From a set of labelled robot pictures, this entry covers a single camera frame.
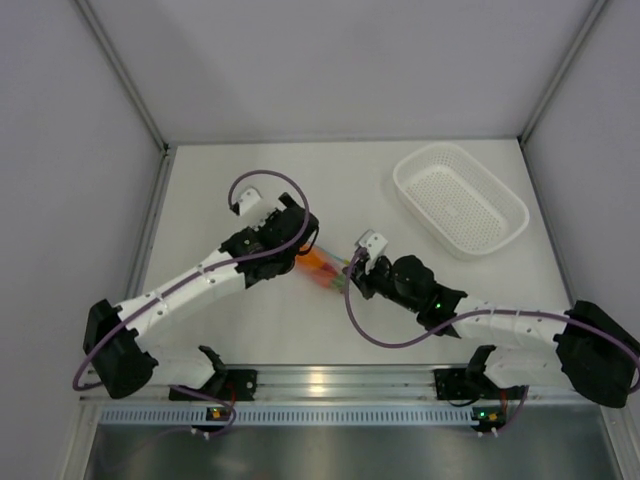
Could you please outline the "clear zip top bag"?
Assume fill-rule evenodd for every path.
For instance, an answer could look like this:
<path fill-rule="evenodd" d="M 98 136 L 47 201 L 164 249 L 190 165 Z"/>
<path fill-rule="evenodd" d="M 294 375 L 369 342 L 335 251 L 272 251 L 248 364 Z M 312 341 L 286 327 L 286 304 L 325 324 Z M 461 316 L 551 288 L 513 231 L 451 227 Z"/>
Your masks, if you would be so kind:
<path fill-rule="evenodd" d="M 296 258 L 296 268 L 316 285 L 343 293 L 345 272 L 349 261 L 314 245 L 305 255 Z"/>

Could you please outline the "orange fake persimmon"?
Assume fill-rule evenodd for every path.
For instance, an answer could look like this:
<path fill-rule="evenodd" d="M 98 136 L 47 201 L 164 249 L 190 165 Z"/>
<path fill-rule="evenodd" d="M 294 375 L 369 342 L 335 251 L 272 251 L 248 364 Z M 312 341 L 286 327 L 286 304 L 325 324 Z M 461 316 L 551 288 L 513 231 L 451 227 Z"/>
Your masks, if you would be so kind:
<path fill-rule="evenodd" d="M 325 264 L 333 266 L 331 256 L 318 247 L 313 247 L 305 255 L 298 256 L 296 259 L 296 267 L 308 274 L 314 274 L 317 269 Z"/>

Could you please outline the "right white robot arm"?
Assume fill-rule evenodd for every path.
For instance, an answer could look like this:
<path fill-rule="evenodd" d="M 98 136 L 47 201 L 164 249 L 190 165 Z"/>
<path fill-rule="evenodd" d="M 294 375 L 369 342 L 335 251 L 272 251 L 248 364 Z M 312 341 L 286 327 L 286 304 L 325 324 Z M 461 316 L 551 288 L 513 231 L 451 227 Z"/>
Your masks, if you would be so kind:
<path fill-rule="evenodd" d="M 347 288 L 376 295 L 415 314 L 430 337 L 477 343 L 465 371 L 480 397 L 498 389 L 557 387 L 609 408 L 639 389 L 639 342 L 598 305 L 579 300 L 560 312 L 501 307 L 438 283 L 416 256 L 371 259 L 358 249 L 345 269 Z"/>

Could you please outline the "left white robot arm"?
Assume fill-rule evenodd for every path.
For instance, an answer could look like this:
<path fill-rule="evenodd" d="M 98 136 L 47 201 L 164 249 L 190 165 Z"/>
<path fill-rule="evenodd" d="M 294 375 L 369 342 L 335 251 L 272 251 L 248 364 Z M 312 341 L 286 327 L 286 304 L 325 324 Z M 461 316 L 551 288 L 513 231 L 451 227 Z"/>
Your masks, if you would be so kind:
<path fill-rule="evenodd" d="M 288 273 L 308 253 L 318 219 L 288 193 L 278 201 L 271 207 L 256 190 L 245 191 L 232 209 L 246 227 L 203 261 L 136 298 L 90 308 L 83 350 L 111 398 L 146 386 L 179 386 L 209 400 L 223 393 L 228 369 L 211 347 L 183 349 L 165 337 L 213 302 Z"/>

